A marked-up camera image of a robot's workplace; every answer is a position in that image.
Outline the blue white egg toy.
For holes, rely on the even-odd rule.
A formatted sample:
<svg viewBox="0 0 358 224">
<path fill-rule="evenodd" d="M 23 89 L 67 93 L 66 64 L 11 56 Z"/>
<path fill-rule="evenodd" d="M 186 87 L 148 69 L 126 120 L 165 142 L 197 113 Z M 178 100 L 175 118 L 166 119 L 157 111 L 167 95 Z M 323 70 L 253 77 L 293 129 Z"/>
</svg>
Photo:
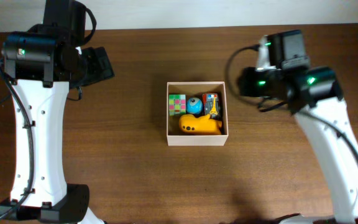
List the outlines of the blue white egg toy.
<svg viewBox="0 0 358 224">
<path fill-rule="evenodd" d="M 189 98 L 186 102 L 186 112 L 189 114 L 201 114 L 203 103 L 197 97 Z"/>
</svg>

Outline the pastel rubik cube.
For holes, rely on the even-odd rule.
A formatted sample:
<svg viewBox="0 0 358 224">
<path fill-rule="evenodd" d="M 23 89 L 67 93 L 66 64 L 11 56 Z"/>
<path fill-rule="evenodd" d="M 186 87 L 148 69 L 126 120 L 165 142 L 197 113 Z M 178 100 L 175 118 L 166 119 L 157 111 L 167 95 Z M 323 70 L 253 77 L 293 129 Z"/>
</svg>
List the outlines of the pastel rubik cube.
<svg viewBox="0 0 358 224">
<path fill-rule="evenodd" d="M 170 116 L 186 113 L 186 95 L 169 94 L 168 113 Z"/>
</svg>

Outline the yellow submarine toy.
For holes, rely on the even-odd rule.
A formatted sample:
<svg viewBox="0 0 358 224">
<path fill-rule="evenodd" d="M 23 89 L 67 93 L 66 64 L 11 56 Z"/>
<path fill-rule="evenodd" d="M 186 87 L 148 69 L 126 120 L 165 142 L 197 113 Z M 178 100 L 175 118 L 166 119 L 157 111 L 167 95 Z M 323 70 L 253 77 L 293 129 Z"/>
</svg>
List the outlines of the yellow submarine toy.
<svg viewBox="0 0 358 224">
<path fill-rule="evenodd" d="M 223 122 L 204 115 L 196 118 L 193 114 L 184 114 L 179 119 L 179 128 L 188 134 L 222 135 Z"/>
</svg>

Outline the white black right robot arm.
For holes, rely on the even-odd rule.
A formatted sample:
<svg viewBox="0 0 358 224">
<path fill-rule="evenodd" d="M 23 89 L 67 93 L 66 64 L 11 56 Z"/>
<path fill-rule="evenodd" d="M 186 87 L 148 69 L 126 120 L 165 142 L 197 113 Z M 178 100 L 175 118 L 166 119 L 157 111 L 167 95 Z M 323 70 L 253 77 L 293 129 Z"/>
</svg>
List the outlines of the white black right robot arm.
<svg viewBox="0 0 358 224">
<path fill-rule="evenodd" d="M 332 216 L 297 215 L 282 223 L 358 223 L 358 143 L 335 72 L 310 67 L 300 30 L 265 35 L 253 50 L 259 54 L 257 65 L 239 77 L 240 96 L 287 106 L 311 144 L 331 193 Z"/>
</svg>

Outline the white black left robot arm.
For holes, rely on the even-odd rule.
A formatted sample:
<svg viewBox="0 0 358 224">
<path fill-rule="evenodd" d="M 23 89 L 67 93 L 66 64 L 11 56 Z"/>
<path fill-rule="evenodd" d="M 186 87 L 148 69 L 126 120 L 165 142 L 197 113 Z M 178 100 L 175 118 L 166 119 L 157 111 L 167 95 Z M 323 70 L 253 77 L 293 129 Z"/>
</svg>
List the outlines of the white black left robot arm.
<svg viewBox="0 0 358 224">
<path fill-rule="evenodd" d="M 0 74 L 16 118 L 16 170 L 0 220 L 99 223 L 85 184 L 63 172 L 63 114 L 68 93 L 114 76 L 106 50 L 88 47 L 89 8 L 78 1 L 47 1 L 44 19 L 8 35 Z"/>
</svg>

